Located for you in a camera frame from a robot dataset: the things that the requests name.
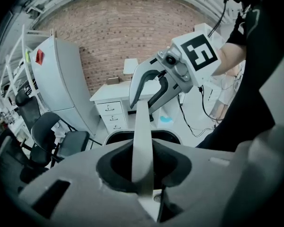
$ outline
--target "drawer handle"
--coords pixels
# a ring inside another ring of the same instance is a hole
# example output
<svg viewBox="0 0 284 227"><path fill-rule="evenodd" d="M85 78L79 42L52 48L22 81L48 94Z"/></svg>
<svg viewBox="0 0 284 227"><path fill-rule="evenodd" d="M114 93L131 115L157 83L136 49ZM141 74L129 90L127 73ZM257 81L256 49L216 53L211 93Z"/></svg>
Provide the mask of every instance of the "drawer handle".
<svg viewBox="0 0 284 227"><path fill-rule="evenodd" d="M110 121L116 121L118 119L114 119L114 116L112 116L112 118L110 119Z"/></svg>
<svg viewBox="0 0 284 227"><path fill-rule="evenodd" d="M107 109L105 111L113 111L115 110L114 108L113 109L109 109L109 105L107 105Z"/></svg>

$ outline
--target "cable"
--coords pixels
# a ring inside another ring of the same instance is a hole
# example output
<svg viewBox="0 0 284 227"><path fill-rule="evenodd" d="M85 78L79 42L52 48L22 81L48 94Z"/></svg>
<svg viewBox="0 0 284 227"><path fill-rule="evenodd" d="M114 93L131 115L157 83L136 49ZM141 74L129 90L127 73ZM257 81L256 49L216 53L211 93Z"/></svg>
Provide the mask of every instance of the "cable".
<svg viewBox="0 0 284 227"><path fill-rule="evenodd" d="M223 86L222 86L222 81L223 81L224 79L225 79L225 78L223 78L223 79L221 80L221 89L222 89L222 90L227 90L227 89L231 88L232 86L234 86L234 85L236 84L236 82L237 82L238 80L240 80L240 78L234 79L233 84L231 84L231 85L228 86L227 88L223 88Z"/></svg>
<svg viewBox="0 0 284 227"><path fill-rule="evenodd" d="M210 36L212 36L212 34L214 33L214 31L218 28L218 26L220 25L222 19L223 19L223 16L224 16L224 13L225 13L225 10L226 10L226 3L224 3L224 8L223 8L223 12L221 14L221 17L219 18L218 22L216 23L216 25L213 27L213 29L211 30L211 32L208 34L208 38L210 38Z"/></svg>
<svg viewBox="0 0 284 227"><path fill-rule="evenodd" d="M207 112L205 111L205 107L204 107L204 87L203 86L199 87L199 92L202 95L202 108L203 108L204 113L207 115L207 117L209 117L209 118L211 118L213 120L216 120L216 121L222 121L223 119L214 119L214 118L212 118L211 116L209 116L207 114Z"/></svg>
<svg viewBox="0 0 284 227"><path fill-rule="evenodd" d="M210 128L206 128L206 129L202 130L202 132L201 132L200 134L195 135L194 132L193 132L193 130L192 130L192 129L194 129L194 128L190 127L190 125L188 124L188 122L187 122L187 120L186 120L185 114L184 114L184 112L183 112L183 109L182 109L182 106L181 106L181 103L180 103L180 97L179 97L179 95L177 95L177 101L178 101L178 104L179 104L181 113L182 113L182 115L183 115L184 121L185 121L186 125L189 127L189 130L191 131L191 133L192 133L193 136L195 136L196 138L198 138L198 137L200 137L201 135L203 135L205 131L207 131L207 130L211 130L211 131L212 131L212 130L213 130L213 129L210 129Z"/></svg>

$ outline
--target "drawer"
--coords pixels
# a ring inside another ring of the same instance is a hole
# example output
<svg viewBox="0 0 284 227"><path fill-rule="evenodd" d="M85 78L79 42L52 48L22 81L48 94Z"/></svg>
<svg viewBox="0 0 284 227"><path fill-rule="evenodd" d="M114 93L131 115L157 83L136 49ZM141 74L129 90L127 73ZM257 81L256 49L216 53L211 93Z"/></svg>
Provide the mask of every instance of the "drawer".
<svg viewBox="0 0 284 227"><path fill-rule="evenodd" d="M124 129L126 129L125 122L114 123L114 124L106 124L105 126L106 126L107 131L109 133L112 133L112 132L117 131L117 130L124 130Z"/></svg>
<svg viewBox="0 0 284 227"><path fill-rule="evenodd" d="M123 114L120 102L97 104L96 107L101 116L102 115Z"/></svg>
<svg viewBox="0 0 284 227"><path fill-rule="evenodd" d="M123 114L104 115L102 119L105 124L125 124Z"/></svg>

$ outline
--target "black sleeve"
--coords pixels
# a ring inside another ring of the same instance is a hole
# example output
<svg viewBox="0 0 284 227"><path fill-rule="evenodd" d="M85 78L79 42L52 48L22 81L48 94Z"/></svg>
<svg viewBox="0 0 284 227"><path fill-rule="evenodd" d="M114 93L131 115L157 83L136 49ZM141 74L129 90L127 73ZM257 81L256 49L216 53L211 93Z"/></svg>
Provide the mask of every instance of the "black sleeve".
<svg viewBox="0 0 284 227"><path fill-rule="evenodd" d="M246 45L246 25L244 19L240 16L240 14L238 14L233 31L226 43Z"/></svg>

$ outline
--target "black cable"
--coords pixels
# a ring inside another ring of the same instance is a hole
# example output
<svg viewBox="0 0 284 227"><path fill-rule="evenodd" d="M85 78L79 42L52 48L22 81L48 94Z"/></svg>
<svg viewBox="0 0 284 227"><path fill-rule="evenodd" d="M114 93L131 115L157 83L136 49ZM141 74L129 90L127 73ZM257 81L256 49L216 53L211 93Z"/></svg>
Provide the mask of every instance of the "black cable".
<svg viewBox="0 0 284 227"><path fill-rule="evenodd" d="M219 18L218 22L216 23L216 25L213 27L213 29L211 30L211 32L208 34L208 38L210 36L212 36L212 34L214 33L214 31L218 28L218 26L220 25L222 19L223 19L223 16L224 16L224 13L225 13L225 10L226 10L226 3L224 3L224 8L223 8L223 12L221 14L221 17Z"/></svg>
<svg viewBox="0 0 284 227"><path fill-rule="evenodd" d="M189 127L189 130L191 131L191 133L192 133L193 136L195 136L196 138L198 138L198 137L200 137L201 135L203 135L206 130L213 130L213 129L210 129L210 128L206 128L206 129L202 130L202 132L201 132L200 134L195 135L194 132L193 132L193 130L192 130L192 127L190 127L190 125L188 124L188 122L187 122L187 120L186 120L184 111L183 111L182 106L181 106L181 103L180 103L180 97L179 97L179 95L177 95L177 101L178 101L178 104L179 104L181 113L182 113L182 115L183 115L184 121L185 121L186 125Z"/></svg>
<svg viewBox="0 0 284 227"><path fill-rule="evenodd" d="M214 119L207 114L207 112L205 111L205 107L204 107L204 87L203 86L199 87L199 92L202 95L202 108L203 108L204 113L207 115L207 117L211 118L212 120L222 121L224 118L223 119Z"/></svg>

